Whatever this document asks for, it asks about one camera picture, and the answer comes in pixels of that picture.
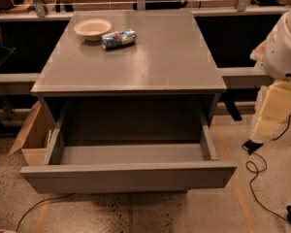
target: gray tabletop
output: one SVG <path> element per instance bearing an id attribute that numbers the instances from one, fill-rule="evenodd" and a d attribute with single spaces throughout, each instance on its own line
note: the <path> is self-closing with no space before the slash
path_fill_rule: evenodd
<path id="1" fill-rule="evenodd" d="M 112 31 L 133 28 L 136 44 L 105 51 L 85 41 L 74 26 L 103 18 Z M 33 93 L 193 92 L 215 93 L 226 86 L 194 17 L 188 11 L 75 12 Z"/>

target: white robot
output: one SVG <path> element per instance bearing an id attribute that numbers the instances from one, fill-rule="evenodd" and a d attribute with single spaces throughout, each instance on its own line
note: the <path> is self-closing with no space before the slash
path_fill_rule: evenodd
<path id="1" fill-rule="evenodd" d="M 250 56 L 255 68 L 275 82 L 262 86 L 255 105 L 250 140 L 243 146 L 252 154 L 271 140 L 291 115 L 291 10 L 282 15 L 267 39 Z"/>

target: can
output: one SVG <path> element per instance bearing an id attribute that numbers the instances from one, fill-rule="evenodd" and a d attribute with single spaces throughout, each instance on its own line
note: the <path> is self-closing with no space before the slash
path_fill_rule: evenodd
<path id="1" fill-rule="evenodd" d="M 137 40 L 134 29 L 123 29 L 105 34 L 101 37 L 101 44 L 104 50 L 111 50 L 125 45 L 133 44 Z"/>

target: open drawer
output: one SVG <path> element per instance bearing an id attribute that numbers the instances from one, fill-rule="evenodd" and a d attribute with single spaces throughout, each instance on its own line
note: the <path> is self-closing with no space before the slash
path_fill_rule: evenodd
<path id="1" fill-rule="evenodd" d="M 217 159 L 198 95 L 68 100 L 43 165 L 20 172 L 39 193 L 216 188 L 236 170 Z"/>

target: soda can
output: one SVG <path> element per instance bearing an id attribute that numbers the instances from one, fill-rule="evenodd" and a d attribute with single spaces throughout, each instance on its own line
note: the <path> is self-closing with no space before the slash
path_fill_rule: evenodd
<path id="1" fill-rule="evenodd" d="M 101 44 L 104 50 L 111 50 L 125 45 L 133 44 L 137 40 L 134 29 L 124 29 L 101 37 Z"/>

